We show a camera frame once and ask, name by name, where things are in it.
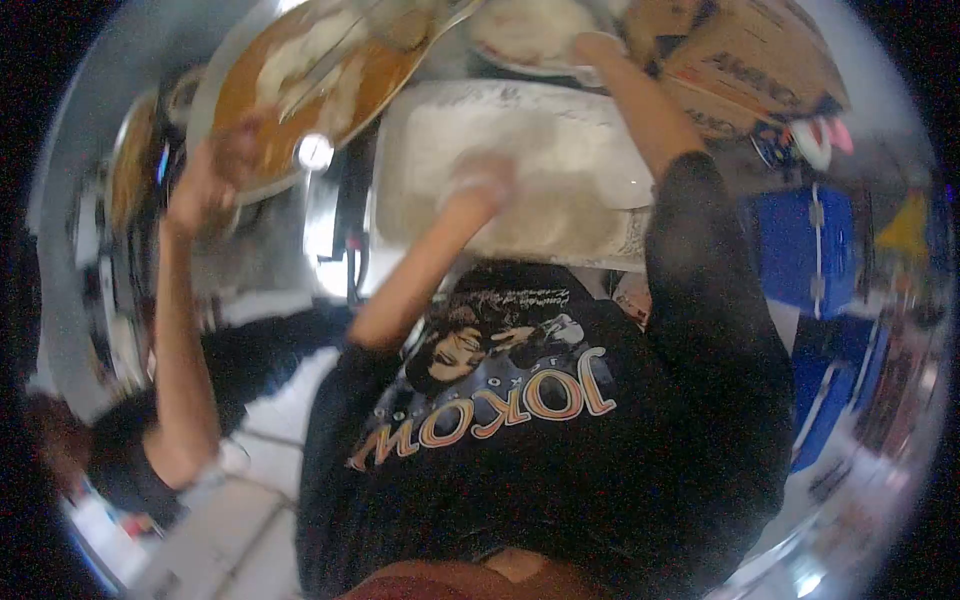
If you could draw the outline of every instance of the food tray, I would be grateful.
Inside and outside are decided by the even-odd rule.
[[[645,271],[653,178],[613,101],[513,81],[421,84],[394,100],[368,197],[371,252],[409,247],[432,223],[456,157],[483,148],[516,156],[521,200],[470,242],[470,252]],[[642,207],[607,208],[614,204]]]

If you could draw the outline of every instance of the metal table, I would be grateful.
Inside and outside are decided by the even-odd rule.
[[[270,3],[279,6],[283,1]],[[256,9],[263,11],[264,7],[258,5]],[[477,57],[468,47],[466,25],[460,24],[437,42],[409,85],[466,78],[543,81],[497,68]],[[554,78],[552,83],[581,88],[572,78]],[[339,193],[338,210],[346,212],[346,220],[356,228],[362,226],[378,125],[379,119],[339,153],[347,156],[341,156],[339,168],[331,167],[319,191],[305,193],[304,186],[298,184],[263,201],[265,206],[245,207],[245,215],[261,210],[253,227],[238,231],[225,242],[198,248],[194,260],[197,293],[292,290],[340,300],[346,290],[346,265],[319,265],[314,255],[304,253],[301,240],[317,233],[332,236],[332,220],[312,210],[328,194]],[[359,290],[361,296],[372,294],[401,257],[397,251],[372,252],[366,280]]]
[[[278,6],[301,2],[274,1]],[[64,234],[78,186],[91,164],[108,154],[134,98],[159,81],[205,64],[233,26],[257,4],[256,0],[124,3],[88,51],[49,128],[34,173],[31,229],[38,237],[43,338],[53,383],[81,419],[95,418],[109,408],[111,400],[88,360],[90,319],[73,250]],[[483,77],[529,79],[475,57],[466,45],[463,27],[438,42],[413,84]],[[563,78],[555,83],[579,87]],[[363,218],[367,190],[359,176],[372,169],[375,127],[374,123],[367,134],[355,140],[344,169],[339,171],[342,177],[347,174],[347,183],[354,188],[341,199],[341,208],[353,220]],[[341,183],[330,180],[325,193],[339,193]],[[317,261],[303,253],[304,232],[322,224],[308,219],[309,203],[294,191],[263,203],[255,223],[227,242],[197,248],[194,285],[198,294],[289,290],[342,296],[334,288],[346,287],[343,265],[328,264],[318,270]],[[399,258],[396,252],[371,256],[361,295],[371,294]]]

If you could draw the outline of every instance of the round metal tray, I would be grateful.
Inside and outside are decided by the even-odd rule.
[[[136,99],[133,100],[133,104],[130,106],[130,109],[127,110],[127,114],[124,116],[123,122],[120,124],[120,130],[117,132],[116,141],[113,142],[113,150],[110,153],[107,168],[106,190],[104,192],[104,213],[107,217],[106,220],[108,227],[106,227],[106,231],[108,231],[108,239],[113,239],[113,177],[116,169],[117,158],[119,157],[120,152],[123,150],[124,142],[127,141],[127,133],[130,130],[130,125],[134,116],[145,105],[153,104],[157,109],[159,109],[157,106],[157,103],[159,102],[159,96],[159,87],[153,87],[137,96]],[[154,117],[154,127],[156,127],[156,116]]]
[[[597,25],[600,27],[600,31],[617,36],[616,23],[613,19],[613,15],[607,7],[605,0],[576,0],[579,4],[582,4],[584,8],[590,11],[590,14],[593,15],[593,18],[596,19]],[[529,64],[519,64],[516,62],[509,62],[504,57],[501,57],[493,52],[490,52],[486,48],[476,44],[473,40],[473,36],[470,32],[470,27],[467,26],[464,29],[464,36],[467,37],[468,46],[472,52],[474,52],[481,59],[489,62],[490,64],[499,67],[501,69],[506,69],[508,71],[513,71],[514,73],[519,73],[521,75],[526,75],[529,77],[541,77],[541,78],[556,78],[556,77],[577,77],[578,69],[576,67],[570,66],[567,68],[548,68],[542,66],[532,66]]]
[[[306,0],[311,2],[318,11],[332,12],[333,10],[346,4],[348,0]],[[264,0],[243,18],[240,23],[234,27],[224,38],[223,43],[217,48],[213,58],[207,65],[204,80],[197,89],[194,97],[193,107],[190,112],[190,122],[187,125],[186,148],[189,153],[200,141],[210,132],[213,127],[213,118],[216,111],[217,102],[220,98],[220,88],[227,78],[227,74],[234,63],[240,58],[251,42],[266,30],[274,21],[302,5],[304,0]],[[410,72],[397,83],[393,90],[376,110],[373,110],[366,119],[353,128],[337,144],[337,149],[343,148],[364,130],[383,109],[390,104],[401,89],[410,81],[410,78],[416,72],[417,68],[423,62],[429,51],[424,52],[410,66]],[[279,178],[261,185],[252,190],[246,190],[237,195],[239,205],[253,204],[272,198],[280,192],[292,187],[297,181],[304,177],[304,171],[295,166],[290,171]]]

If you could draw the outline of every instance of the printed face on shirt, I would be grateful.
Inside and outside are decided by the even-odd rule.
[[[454,381],[469,375],[483,362],[483,334],[473,327],[452,331],[433,348],[427,371],[437,381]]]

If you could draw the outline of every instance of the blue box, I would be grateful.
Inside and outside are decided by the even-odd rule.
[[[856,378],[856,371],[847,361],[830,360],[805,352],[794,354],[797,413],[790,472],[795,473],[817,462],[833,427],[850,402]]]
[[[841,314],[856,287],[850,199],[814,183],[761,194],[753,205],[764,295],[816,319]]]

